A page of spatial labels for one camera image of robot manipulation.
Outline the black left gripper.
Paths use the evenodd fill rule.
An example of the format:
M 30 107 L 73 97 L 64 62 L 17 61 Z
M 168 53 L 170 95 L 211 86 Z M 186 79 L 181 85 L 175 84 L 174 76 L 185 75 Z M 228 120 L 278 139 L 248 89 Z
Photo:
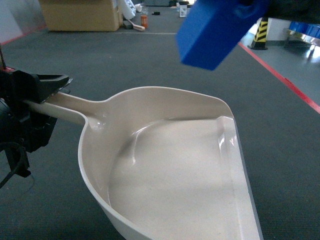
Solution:
M 72 82 L 63 74 L 35 74 L 22 70 L 0 72 L 0 150 L 10 167 L 7 177 L 28 177 L 28 153 L 49 143 L 56 118 L 37 113 L 26 103 L 42 104 Z

